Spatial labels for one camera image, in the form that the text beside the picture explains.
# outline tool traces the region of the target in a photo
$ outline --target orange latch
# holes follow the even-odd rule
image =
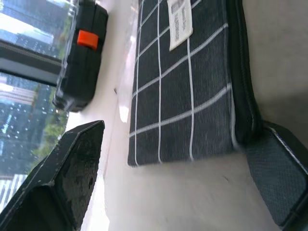
[[[80,46],[90,47],[96,51],[98,36],[88,31],[79,30],[77,44]]]

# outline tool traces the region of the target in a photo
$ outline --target black mesh fabric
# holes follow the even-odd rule
[[[300,213],[300,205],[307,196],[307,169],[288,145],[290,141],[297,144],[295,148],[302,146],[295,140],[290,132],[281,136],[275,125],[267,127],[246,150],[251,176],[275,223],[281,227],[292,215]]]
[[[242,7],[240,0],[231,2]],[[140,1],[129,135],[131,166],[220,156],[234,149],[235,88],[229,62],[232,25],[226,0],[192,0],[191,5],[193,34],[169,51],[167,0]],[[232,52],[239,53],[240,45],[236,47]],[[240,58],[232,62],[235,69],[239,62]],[[241,76],[246,72],[233,74],[250,78]],[[240,91],[244,87],[242,81],[237,84],[235,100],[250,100]],[[246,125],[238,128],[252,133],[252,121],[256,119],[247,119]]]

